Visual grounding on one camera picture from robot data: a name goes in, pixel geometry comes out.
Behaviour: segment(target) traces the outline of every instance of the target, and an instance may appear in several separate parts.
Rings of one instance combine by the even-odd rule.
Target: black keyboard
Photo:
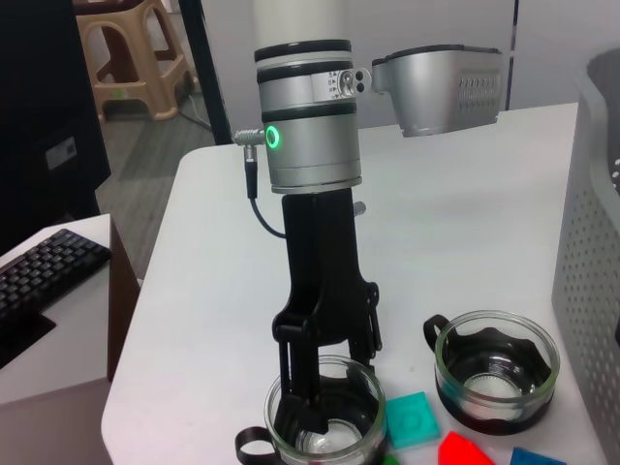
[[[109,249],[61,230],[0,268],[0,329],[44,311],[85,281],[110,257]]]

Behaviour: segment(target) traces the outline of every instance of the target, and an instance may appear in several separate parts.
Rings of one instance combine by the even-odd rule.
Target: jar handle
[[[426,339],[426,343],[431,351],[435,352],[435,343],[437,342],[438,335],[436,329],[439,329],[441,332],[448,323],[448,319],[442,315],[435,315],[424,322],[424,339]]]
[[[256,441],[264,441],[271,443],[271,435],[266,428],[261,426],[253,426],[246,428],[236,435],[234,438],[234,449],[236,450],[236,458],[243,465],[280,465],[280,455],[277,450],[272,453],[252,454],[241,450],[246,444],[254,443]]]

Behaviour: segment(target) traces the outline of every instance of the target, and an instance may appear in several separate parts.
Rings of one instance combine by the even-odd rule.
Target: cup rim
[[[377,433],[383,429],[384,423],[386,422],[386,396],[384,394],[383,389],[381,388],[381,384],[379,380],[375,376],[375,374],[366,368],[361,363],[347,358],[345,356],[319,356],[319,364],[337,364],[337,365],[355,365],[356,368],[362,372],[368,380],[372,383],[375,390],[377,390],[377,401],[379,402],[379,411],[377,412],[377,417],[373,422],[370,430],[361,438],[361,440],[356,443],[348,446],[345,449],[339,450],[338,452],[330,452],[330,453],[310,453],[303,452],[297,448],[294,448],[289,443],[287,443],[278,432],[275,430],[271,420],[269,418],[269,408],[273,403],[273,399],[280,392],[280,377],[278,377],[271,387],[269,388],[269,392],[267,393],[267,398],[264,402],[264,422],[267,426],[267,430],[269,431],[269,435],[271,439],[276,443],[275,447],[278,451],[283,451],[288,455],[293,456],[296,459],[305,460],[336,460],[347,458],[348,455],[352,455],[359,450],[363,449],[366,445],[368,445],[373,438],[377,435]]]
[[[444,346],[444,342],[446,341],[446,337],[448,333],[457,328],[458,326],[468,323],[474,320],[481,319],[496,319],[502,320],[505,322],[514,323],[517,325],[521,325],[534,332],[537,336],[539,336],[544,343],[544,347],[549,353],[549,358],[551,362],[551,374],[548,378],[542,383],[541,386],[534,389],[533,392],[528,392],[525,395],[520,395],[517,397],[493,397],[491,395],[480,394],[479,392],[475,392],[468,387],[463,386],[459,383],[456,378],[452,376],[452,374],[448,371],[446,365],[444,364],[444,360],[442,358],[442,349]],[[548,394],[555,387],[555,382],[557,381],[558,374],[560,372],[560,354],[558,352],[558,348],[551,339],[551,336],[539,325],[534,323],[533,321],[521,317],[520,315],[516,315],[510,312],[503,312],[500,310],[477,310],[475,312],[465,313],[459,317],[456,317],[454,320],[449,322],[439,333],[437,336],[437,341],[435,342],[435,364],[437,365],[439,372],[447,380],[454,388],[457,388],[462,393],[467,394],[474,399],[478,399],[481,401],[492,402],[493,404],[514,404],[514,403],[528,403],[532,400],[540,400],[544,398],[546,394]]]

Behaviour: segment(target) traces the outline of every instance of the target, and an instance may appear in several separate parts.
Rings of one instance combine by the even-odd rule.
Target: blue block
[[[567,465],[555,458],[543,457],[521,448],[512,451],[511,465]]]
[[[387,431],[395,449],[439,439],[439,425],[424,392],[398,397],[386,404]]]

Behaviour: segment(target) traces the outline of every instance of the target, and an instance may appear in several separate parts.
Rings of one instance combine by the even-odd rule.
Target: computer monitor
[[[66,214],[98,213],[109,162],[71,0],[0,10],[0,254]]]

